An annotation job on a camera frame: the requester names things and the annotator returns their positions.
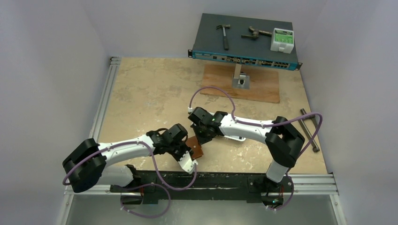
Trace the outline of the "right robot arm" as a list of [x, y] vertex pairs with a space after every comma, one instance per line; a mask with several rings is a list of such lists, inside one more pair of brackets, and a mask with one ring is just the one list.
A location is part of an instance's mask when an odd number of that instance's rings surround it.
[[189, 113], [188, 119], [201, 144], [216, 136], [237, 136], [265, 144], [272, 162], [263, 184], [270, 191], [281, 186], [285, 174], [295, 166], [305, 142], [303, 135], [282, 116], [274, 120], [252, 120], [222, 111], [210, 113], [196, 107]]

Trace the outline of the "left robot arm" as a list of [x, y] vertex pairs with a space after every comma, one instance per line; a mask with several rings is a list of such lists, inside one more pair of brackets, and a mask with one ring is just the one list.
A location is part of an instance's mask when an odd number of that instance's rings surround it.
[[98, 143], [94, 138], [82, 141], [62, 162], [66, 173], [62, 180], [75, 193], [89, 190], [97, 184], [117, 185], [133, 192], [139, 188], [140, 179], [131, 165], [115, 164], [132, 158], [151, 157], [168, 153], [188, 174], [197, 174], [198, 162], [192, 159], [193, 151], [186, 142], [188, 132], [177, 123], [171, 128], [159, 128], [136, 138], [109, 143]]

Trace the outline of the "brown leather card holder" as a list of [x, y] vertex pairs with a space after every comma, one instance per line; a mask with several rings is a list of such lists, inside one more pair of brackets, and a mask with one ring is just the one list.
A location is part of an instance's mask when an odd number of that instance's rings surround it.
[[196, 136], [189, 137], [186, 141], [186, 145], [191, 148], [190, 155], [192, 160], [198, 159], [204, 155]]

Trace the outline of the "white plastic basket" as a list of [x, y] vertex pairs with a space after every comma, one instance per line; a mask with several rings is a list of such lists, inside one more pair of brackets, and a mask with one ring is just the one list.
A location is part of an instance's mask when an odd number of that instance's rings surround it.
[[246, 140], [245, 137], [235, 136], [235, 135], [225, 135], [225, 136], [221, 136], [221, 137], [231, 139], [234, 141], [239, 141], [239, 142], [244, 142]]

